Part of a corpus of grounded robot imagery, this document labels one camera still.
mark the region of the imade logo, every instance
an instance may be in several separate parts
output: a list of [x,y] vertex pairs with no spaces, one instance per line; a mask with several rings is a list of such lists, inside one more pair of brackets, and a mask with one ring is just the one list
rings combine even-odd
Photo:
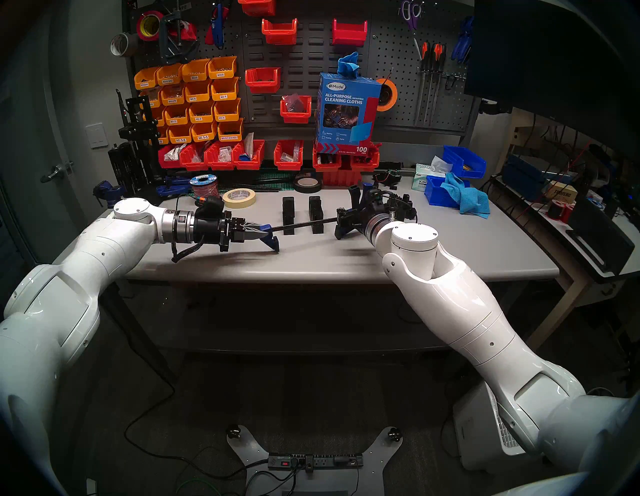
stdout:
[[347,85],[342,83],[329,83],[326,87],[333,92],[341,92]]

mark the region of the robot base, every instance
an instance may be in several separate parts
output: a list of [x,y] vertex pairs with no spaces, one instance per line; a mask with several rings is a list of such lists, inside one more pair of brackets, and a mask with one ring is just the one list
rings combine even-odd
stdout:
[[[245,465],[249,465],[266,459],[269,456],[269,452],[258,444],[249,429],[245,426],[238,427],[240,430],[239,437],[227,436],[227,442],[240,460]],[[362,453],[363,464],[358,469],[322,468],[315,469],[309,473],[305,472],[304,467],[301,467],[296,473],[296,488],[292,496],[350,496],[356,490],[356,484],[358,487],[357,494],[383,496],[385,485],[382,480],[382,472],[401,445],[402,434],[393,427],[387,427],[378,435],[373,444]],[[251,476],[260,470],[268,470],[280,479],[289,475],[288,470],[268,468],[268,463],[265,461],[263,464],[247,469],[247,483]],[[278,484],[280,484],[279,481],[261,474],[251,482],[246,496],[256,496],[267,492],[274,496],[287,495],[293,485],[293,477],[274,491],[273,489]]]

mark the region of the workbench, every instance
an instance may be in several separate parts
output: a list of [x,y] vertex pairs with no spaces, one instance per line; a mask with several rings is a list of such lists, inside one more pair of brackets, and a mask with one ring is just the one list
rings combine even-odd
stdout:
[[[409,193],[418,219],[435,227],[445,249],[464,260],[485,282],[555,278],[557,266],[500,209],[492,205],[491,215],[483,219],[461,215],[457,209],[430,206],[424,193],[411,189],[412,178],[403,177],[397,193]],[[339,207],[350,208],[346,188],[322,189],[324,217],[335,217]],[[309,196],[296,191],[257,193],[250,207],[233,210],[233,215],[258,224],[282,225],[282,198],[295,198],[295,222],[309,220]],[[175,200],[162,207],[175,208]],[[194,200],[179,199],[180,210],[195,210]],[[169,244],[155,244],[127,278],[212,283],[276,284],[392,284],[381,268],[380,256],[366,238],[353,231],[337,240],[334,223],[324,225],[324,234],[313,234],[311,227],[298,228],[293,236],[278,232],[280,253],[260,241],[232,243],[228,253],[217,245],[204,245],[179,263],[171,261]],[[188,246],[179,244],[178,251]]]
[[489,198],[512,217],[514,225],[531,236],[561,268],[556,278],[564,296],[527,339],[537,349],[575,308],[615,297],[625,279],[640,275],[640,231],[622,214],[613,222],[634,242],[635,248],[620,274],[603,272],[570,237],[570,227],[547,216],[548,206],[532,204],[505,185],[499,177],[490,178]]

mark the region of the power strip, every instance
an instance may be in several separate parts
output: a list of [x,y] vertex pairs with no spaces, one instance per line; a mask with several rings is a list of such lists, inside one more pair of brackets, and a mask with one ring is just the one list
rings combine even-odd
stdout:
[[284,454],[269,453],[269,468],[291,470],[305,467],[305,471],[323,468],[358,468],[362,467],[362,453],[357,454]]

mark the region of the door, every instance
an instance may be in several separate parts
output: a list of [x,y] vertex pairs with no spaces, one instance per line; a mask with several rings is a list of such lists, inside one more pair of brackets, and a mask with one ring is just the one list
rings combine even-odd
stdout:
[[50,19],[49,10],[0,68],[0,212],[32,264],[52,263],[86,225],[51,99]]

